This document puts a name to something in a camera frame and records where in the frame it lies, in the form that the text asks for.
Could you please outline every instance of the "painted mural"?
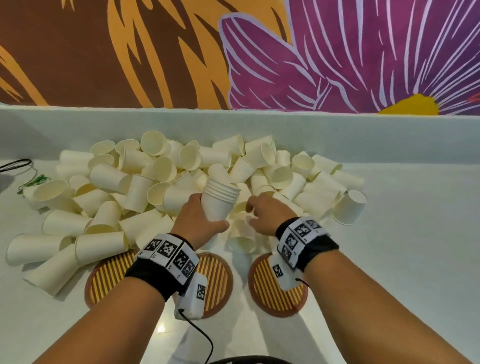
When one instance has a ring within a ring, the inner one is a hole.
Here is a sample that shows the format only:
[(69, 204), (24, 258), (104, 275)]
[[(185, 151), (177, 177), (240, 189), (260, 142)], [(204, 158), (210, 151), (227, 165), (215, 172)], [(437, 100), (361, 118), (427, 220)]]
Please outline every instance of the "painted mural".
[(0, 0), (0, 103), (480, 115), (478, 0)]

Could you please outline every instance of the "black wire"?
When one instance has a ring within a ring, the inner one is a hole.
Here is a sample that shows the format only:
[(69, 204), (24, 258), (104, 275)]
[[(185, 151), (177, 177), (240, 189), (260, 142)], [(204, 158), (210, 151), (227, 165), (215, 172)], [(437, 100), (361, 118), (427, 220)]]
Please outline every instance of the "black wire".
[(19, 168), (22, 168), (22, 167), (27, 167), (27, 166), (32, 166), (32, 165), (33, 165), (33, 161), (31, 159), (28, 159), (28, 158), (14, 160), (13, 162), (10, 162), (10, 163), (4, 164), (3, 166), (0, 166), (0, 173), (6, 172), (8, 170), (16, 170), (16, 169), (19, 169)]
[(307, 282), (305, 282), (304, 280), (301, 280), (300, 278), (295, 278), (296, 281), (298, 282), (302, 282), (305, 286), (307, 286), (308, 288), (310, 288), (310, 286), (307, 284)]
[(213, 342), (212, 342), (212, 340), (208, 337), (208, 335), (205, 334), (205, 333), (202, 331), (201, 328), (199, 328), (197, 325), (195, 325), (192, 321), (190, 321), (189, 318), (187, 318), (187, 317), (183, 314), (183, 311), (184, 311), (184, 310), (183, 310), (182, 308), (179, 310), (180, 316), (182, 316), (182, 317), (185, 319), (185, 321), (187, 321), (190, 325), (192, 325), (194, 328), (196, 328), (196, 329), (198, 330), (198, 332), (200, 332), (203, 336), (205, 336), (205, 337), (207, 338), (207, 340), (210, 342), (210, 345), (212, 346), (212, 349), (210, 350), (210, 354), (208, 355), (207, 360), (205, 360), (205, 364), (207, 364), (208, 361), (210, 360), (210, 357), (211, 357), (212, 354), (213, 354)]

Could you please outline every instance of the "white surface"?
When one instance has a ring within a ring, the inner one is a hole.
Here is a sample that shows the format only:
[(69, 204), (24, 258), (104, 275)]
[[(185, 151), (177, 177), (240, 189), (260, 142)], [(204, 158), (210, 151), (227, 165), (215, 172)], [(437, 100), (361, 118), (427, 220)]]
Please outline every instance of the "white surface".
[(62, 149), (140, 140), (159, 130), (200, 145), (272, 133), (277, 149), (343, 163), (480, 163), (478, 116), (352, 115), (266, 110), (101, 109), (0, 106), (2, 158), (57, 159)]
[[(41, 173), (53, 172), (53, 163), (36, 166)], [(327, 230), (344, 253), (407, 308), (472, 362), (480, 362), (480, 166), (370, 164), (345, 169), (367, 179), (367, 207), (356, 224), (330, 221)], [(16, 194), (29, 177), (30, 172), (15, 180), (0, 175), (1, 189), (9, 186), (0, 193), (0, 206), (9, 207), (0, 210), (3, 252), (16, 234), (40, 231), (43, 217)], [(270, 354), (295, 364), (343, 363), (312, 294), (299, 315), (268, 316), (247, 288), (255, 256), (232, 254), (223, 247), (217, 252), (232, 268), (234, 289), (217, 315), (198, 323), (215, 343), (213, 360)], [(31, 287), (22, 276), (22, 267), (0, 262), (2, 363), (31, 363), (87, 312), (85, 268), (57, 299)], [(203, 363), (207, 357), (206, 339), (188, 323), (175, 320), (173, 307), (168, 301), (158, 325), (165, 332), (155, 331), (143, 364), (181, 359)]]

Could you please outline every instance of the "yellow flower center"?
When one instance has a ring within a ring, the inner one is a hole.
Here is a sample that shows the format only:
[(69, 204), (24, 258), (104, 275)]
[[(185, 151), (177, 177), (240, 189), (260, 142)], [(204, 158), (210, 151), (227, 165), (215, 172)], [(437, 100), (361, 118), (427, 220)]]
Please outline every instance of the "yellow flower center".
[(392, 115), (439, 115), (435, 99), (421, 94), (415, 94), (395, 105), (383, 109), (379, 114)]

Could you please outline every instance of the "hand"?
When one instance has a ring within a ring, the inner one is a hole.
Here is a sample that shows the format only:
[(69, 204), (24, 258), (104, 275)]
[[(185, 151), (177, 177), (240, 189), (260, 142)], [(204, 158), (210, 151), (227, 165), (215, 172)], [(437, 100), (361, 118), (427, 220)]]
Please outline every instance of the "hand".
[(200, 204), (202, 194), (192, 194), (183, 205), (175, 220), (171, 234), (180, 235), (192, 244), (193, 250), (200, 249), (219, 232), (224, 232), (230, 224), (228, 221), (208, 221)]
[(284, 203), (267, 194), (251, 196), (247, 201), (247, 212), (253, 213), (258, 218), (252, 218), (250, 225), (260, 234), (275, 236), (278, 227), (289, 218), (297, 215)]

